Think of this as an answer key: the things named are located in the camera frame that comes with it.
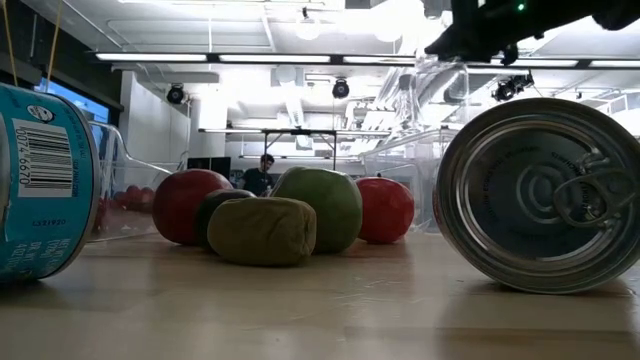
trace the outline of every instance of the clear plastic bin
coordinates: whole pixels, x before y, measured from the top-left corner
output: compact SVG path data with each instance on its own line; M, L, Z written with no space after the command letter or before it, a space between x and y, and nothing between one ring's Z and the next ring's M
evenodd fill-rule
M431 196L440 160L457 130L442 128L412 135L360 155L367 176L381 176L407 186L415 200L413 231L438 232Z
M128 154L116 127L90 124L100 158L100 202L90 241L157 233L151 215L155 191L184 162L137 160Z

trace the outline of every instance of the ceiling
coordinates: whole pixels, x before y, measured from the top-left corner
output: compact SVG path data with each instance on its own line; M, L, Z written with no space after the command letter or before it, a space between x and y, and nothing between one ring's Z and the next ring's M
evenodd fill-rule
M22 0L50 21L55 21L56 1ZM381 41L389 34L408 33L416 43L433 40L444 28L444 18L426 20L421 11L389 11L387 0L373 10L345 10L345 0L324 0L322 11L312 11L319 35L313 40L298 36L302 19L299 6L262 7L213 5L164 5L122 3L119 0L63 0L61 28L96 51L174 52L280 52L392 54L406 51L408 42ZM521 48L533 56L636 57L640 54L640 22L619 32L606 32L590 18L549 31L541 41L528 39ZM216 73L228 89L242 116L273 117L285 109L282 95L271 87L270 66L159 65L133 68L141 78L155 79L151 88L164 92L175 75ZM377 67L305 67L305 73L345 76L351 98L376 96L387 79L388 69ZM592 89L608 91L640 87L639 72L551 71L533 72L538 91L545 95ZM343 112L347 101L334 101L332 85L316 84L302 94L305 111Z

